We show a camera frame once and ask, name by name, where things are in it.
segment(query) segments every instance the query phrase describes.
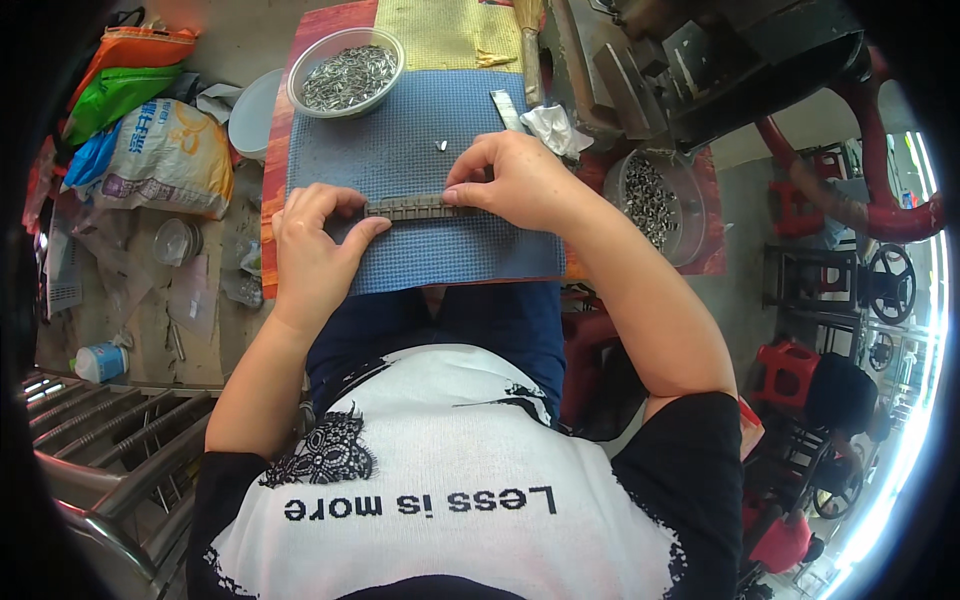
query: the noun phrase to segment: metal railing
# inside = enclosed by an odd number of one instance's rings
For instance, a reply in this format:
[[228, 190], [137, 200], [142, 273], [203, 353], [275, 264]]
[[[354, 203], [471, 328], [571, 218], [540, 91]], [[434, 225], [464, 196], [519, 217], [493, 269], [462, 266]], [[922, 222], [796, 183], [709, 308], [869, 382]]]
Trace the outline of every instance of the metal railing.
[[[220, 390], [96, 385], [55, 372], [33, 374], [22, 389], [34, 454], [54, 489], [99, 497], [90, 508], [55, 498], [68, 528], [132, 573], [142, 584], [138, 595], [146, 590], [160, 598], [168, 588], [182, 588], [182, 581], [172, 582], [182, 579], [194, 505], [191, 473]], [[166, 517], [144, 540], [135, 539], [124, 523], [151, 502]], [[113, 572], [101, 576], [110, 583]]]

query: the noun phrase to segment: navy pants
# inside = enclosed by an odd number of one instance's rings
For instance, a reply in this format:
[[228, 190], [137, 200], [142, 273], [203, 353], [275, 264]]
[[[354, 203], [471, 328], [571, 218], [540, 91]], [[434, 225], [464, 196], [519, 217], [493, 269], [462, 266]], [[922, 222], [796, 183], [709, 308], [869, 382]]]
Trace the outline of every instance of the navy pants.
[[310, 396], [317, 405], [327, 381], [376, 356], [454, 343], [506, 359], [540, 386], [554, 420], [560, 414], [566, 360], [557, 281], [450, 286], [435, 320], [419, 289], [348, 297], [307, 354]]

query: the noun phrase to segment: blue mat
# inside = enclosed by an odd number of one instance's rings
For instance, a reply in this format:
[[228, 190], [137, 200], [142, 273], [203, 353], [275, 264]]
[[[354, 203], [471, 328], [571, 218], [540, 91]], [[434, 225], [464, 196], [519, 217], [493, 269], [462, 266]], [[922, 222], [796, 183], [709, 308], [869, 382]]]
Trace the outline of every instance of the blue mat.
[[[506, 89], [523, 112], [523, 77], [487, 71], [408, 71], [373, 113], [348, 121], [294, 116], [287, 193], [314, 181], [353, 187], [371, 203], [443, 191], [457, 156], [486, 132], [503, 131], [490, 97]], [[446, 140], [440, 152], [435, 141]], [[331, 219], [338, 243], [352, 224]], [[475, 217], [398, 221], [373, 241], [351, 295], [392, 292], [431, 283], [558, 277], [557, 236], [516, 228], [484, 213]]]

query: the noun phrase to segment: broom handle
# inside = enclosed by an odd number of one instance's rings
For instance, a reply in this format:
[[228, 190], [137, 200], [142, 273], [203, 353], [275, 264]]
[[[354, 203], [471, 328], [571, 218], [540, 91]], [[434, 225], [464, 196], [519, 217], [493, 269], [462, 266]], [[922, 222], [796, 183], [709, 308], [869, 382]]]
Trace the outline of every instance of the broom handle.
[[540, 76], [540, 48], [537, 45], [537, 32], [522, 29], [521, 47], [523, 50], [523, 90], [527, 97], [527, 107], [543, 104], [543, 79]]

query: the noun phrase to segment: woman's left hand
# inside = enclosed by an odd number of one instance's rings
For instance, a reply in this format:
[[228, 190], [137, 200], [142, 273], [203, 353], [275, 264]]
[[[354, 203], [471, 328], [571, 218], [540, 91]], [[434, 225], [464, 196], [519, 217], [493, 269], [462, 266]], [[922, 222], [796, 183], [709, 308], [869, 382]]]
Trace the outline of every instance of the woman's left hand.
[[340, 246], [326, 234], [324, 223], [334, 210], [349, 217], [366, 202], [354, 189], [312, 183], [290, 192], [287, 204], [274, 214], [278, 282], [273, 314], [311, 339], [347, 297], [367, 246], [390, 228], [389, 219], [368, 217], [353, 226]]

